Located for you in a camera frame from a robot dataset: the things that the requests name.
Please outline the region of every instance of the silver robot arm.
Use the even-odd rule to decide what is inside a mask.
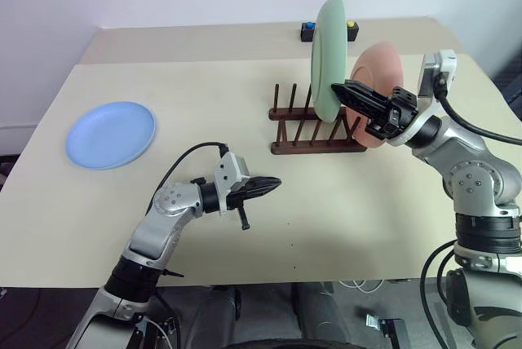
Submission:
[[[281,181],[251,178],[245,161],[226,152],[214,169],[215,181],[166,184],[154,194],[150,211],[135,229],[105,286],[96,293],[67,349],[138,347],[138,328],[148,314],[149,299],[178,245],[184,227],[203,213],[238,208],[248,228],[243,201],[270,192]]]
[[[424,56],[418,96],[394,89],[384,97],[355,81],[333,84],[340,101],[366,115],[365,130],[389,144],[406,144],[442,176],[453,199],[457,241],[447,275],[450,317],[465,326],[477,348],[522,347],[522,250],[519,171],[495,157],[482,138],[448,117],[438,118],[434,92],[450,88],[453,51]]]

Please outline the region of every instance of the floor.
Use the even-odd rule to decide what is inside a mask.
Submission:
[[[300,338],[301,333],[290,301],[290,284],[240,285],[241,319],[236,325],[236,342],[261,338]],[[164,297],[181,316],[183,337],[188,331],[197,306],[210,288],[165,288]],[[438,299],[435,281],[427,282],[428,302],[436,323],[443,330],[449,347],[471,348],[471,336],[445,315]],[[0,342],[6,334],[28,318],[29,322],[1,349],[60,349],[90,304],[95,289],[7,289],[0,299]],[[418,295],[418,280],[385,281],[373,294],[343,288],[334,283],[334,297],[347,323],[351,343],[368,348],[391,348],[387,338],[365,326],[367,312],[381,318],[403,318],[412,348],[437,348],[433,333],[423,315]]]

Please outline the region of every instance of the green plate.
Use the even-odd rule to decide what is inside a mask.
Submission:
[[[347,28],[343,0],[328,0],[317,17],[312,44],[312,98],[317,116],[333,122],[341,103],[331,88],[346,77]]]

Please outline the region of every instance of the plate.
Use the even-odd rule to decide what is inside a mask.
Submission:
[[[141,104],[104,104],[77,120],[65,140],[65,151],[74,164],[89,170],[122,166],[148,148],[155,128],[154,116]]]
[[[331,88],[346,77],[347,27],[343,0],[328,0],[317,16],[312,44],[312,98],[317,116],[337,117],[341,102]]]

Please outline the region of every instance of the table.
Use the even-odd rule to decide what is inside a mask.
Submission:
[[[285,25],[274,24],[272,29],[281,33],[281,26]],[[137,38],[137,33],[126,35]],[[449,97],[453,106],[478,126],[522,136],[520,122],[475,61],[453,37],[441,40],[444,45],[452,41],[458,50]],[[281,85],[283,104],[297,82],[296,104],[303,103],[308,58],[297,54],[260,59],[261,53],[256,53],[240,59],[241,52],[232,48],[225,51],[228,60],[216,60],[217,51],[209,55],[199,45],[191,45],[191,62],[180,62],[180,49],[146,62],[136,45],[121,54],[113,51],[110,57],[101,51],[98,54],[105,54],[106,60],[95,63],[97,51],[90,47],[0,193],[1,285],[102,285],[143,218],[157,182],[180,153],[207,140],[228,143],[246,159],[251,174],[274,175],[283,184],[246,202],[249,231],[241,230],[237,212],[192,221],[169,264],[169,269],[186,276],[162,279],[162,285],[416,277],[431,251],[454,237],[452,201],[442,190],[440,176],[413,158],[407,147],[302,156],[269,152],[276,137],[276,123],[268,120],[274,84]],[[100,40],[93,46],[99,49]],[[415,51],[424,52],[433,43],[415,46]],[[205,54],[213,59],[198,59]],[[348,57],[348,70],[355,59]],[[401,60],[405,88],[416,91],[422,55],[402,51]],[[136,101],[154,113],[157,133],[152,145],[142,157],[117,169],[74,166],[64,152],[69,127],[84,112],[114,100]],[[289,136],[294,130],[289,128]],[[520,148],[490,140],[487,144],[522,170]],[[200,150],[175,177],[209,179],[216,161],[212,148]]]

